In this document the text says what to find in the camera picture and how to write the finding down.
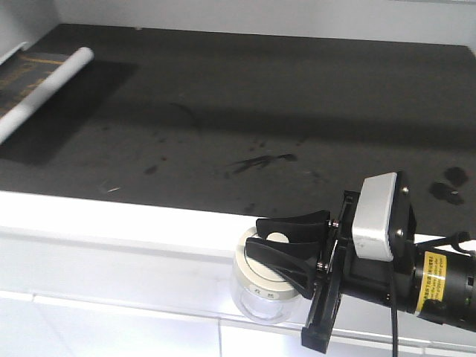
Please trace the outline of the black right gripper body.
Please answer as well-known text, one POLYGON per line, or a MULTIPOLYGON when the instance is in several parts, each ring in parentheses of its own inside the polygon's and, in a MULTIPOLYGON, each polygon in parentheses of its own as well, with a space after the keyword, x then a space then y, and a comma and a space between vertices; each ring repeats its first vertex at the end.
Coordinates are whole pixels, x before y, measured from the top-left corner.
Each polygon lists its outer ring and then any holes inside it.
POLYGON ((393 260, 382 262, 357 256, 352 224, 360 192, 347 191, 332 230, 329 271, 316 290, 305 326, 301 330, 304 347, 326 353, 342 295, 349 295, 390 308, 392 351, 399 351, 398 311, 413 311, 411 290, 416 269, 414 234, 416 220, 411 206, 410 182, 403 171, 397 173, 390 214, 389 241, 393 260))

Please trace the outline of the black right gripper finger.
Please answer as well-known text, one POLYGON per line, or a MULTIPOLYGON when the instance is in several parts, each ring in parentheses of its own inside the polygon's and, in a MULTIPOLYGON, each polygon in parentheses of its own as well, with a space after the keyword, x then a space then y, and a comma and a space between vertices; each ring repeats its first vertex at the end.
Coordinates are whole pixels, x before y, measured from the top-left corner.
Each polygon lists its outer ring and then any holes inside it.
POLYGON ((274 242, 260 238, 245 241, 248 257, 279 274, 308 300, 315 292, 321 250, 319 242, 274 242))
POLYGON ((261 238, 267 238, 272 233, 280 233, 290 242, 317 242, 326 238, 329 221, 330 212, 319 210, 302 216, 258 219, 256 228, 261 238))

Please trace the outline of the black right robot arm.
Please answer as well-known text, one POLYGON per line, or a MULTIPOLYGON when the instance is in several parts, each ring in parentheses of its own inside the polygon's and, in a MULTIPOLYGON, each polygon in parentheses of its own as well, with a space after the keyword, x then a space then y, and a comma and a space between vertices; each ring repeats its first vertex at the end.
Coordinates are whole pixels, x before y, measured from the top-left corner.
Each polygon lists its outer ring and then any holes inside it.
POLYGON ((320 210, 258 219, 246 254, 312 302, 303 346, 325 353, 343 295, 387 306, 391 323, 407 312, 435 324, 475 330, 475 252, 465 231, 425 242, 407 175, 390 172, 347 191, 337 219, 320 210))

